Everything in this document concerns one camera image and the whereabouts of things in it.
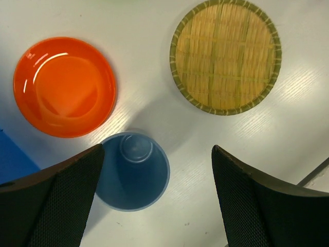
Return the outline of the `blue plastic cup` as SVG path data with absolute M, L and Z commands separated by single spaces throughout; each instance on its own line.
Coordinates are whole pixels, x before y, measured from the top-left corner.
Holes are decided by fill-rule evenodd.
M 162 147 L 149 136 L 121 132 L 102 141 L 105 158 L 97 196 L 119 211 L 138 211 L 165 192 L 170 165 Z

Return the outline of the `green-rimmed bamboo tray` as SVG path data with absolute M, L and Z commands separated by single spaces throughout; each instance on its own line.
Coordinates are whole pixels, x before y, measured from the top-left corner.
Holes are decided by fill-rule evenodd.
M 278 31 L 249 1 L 205 1 L 174 31 L 169 53 L 173 80 L 195 107 L 236 115 L 272 90 L 282 62 Z

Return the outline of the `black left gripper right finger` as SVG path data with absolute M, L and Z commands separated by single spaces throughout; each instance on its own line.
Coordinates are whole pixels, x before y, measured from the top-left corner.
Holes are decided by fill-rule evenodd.
M 328 246 L 328 193 L 251 167 L 218 145 L 212 170 L 228 246 Z

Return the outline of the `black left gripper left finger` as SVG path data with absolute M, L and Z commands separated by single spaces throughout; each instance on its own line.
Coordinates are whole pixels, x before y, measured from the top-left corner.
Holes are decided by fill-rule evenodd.
M 97 144 L 1 184 L 1 246 L 79 246 L 104 157 Z

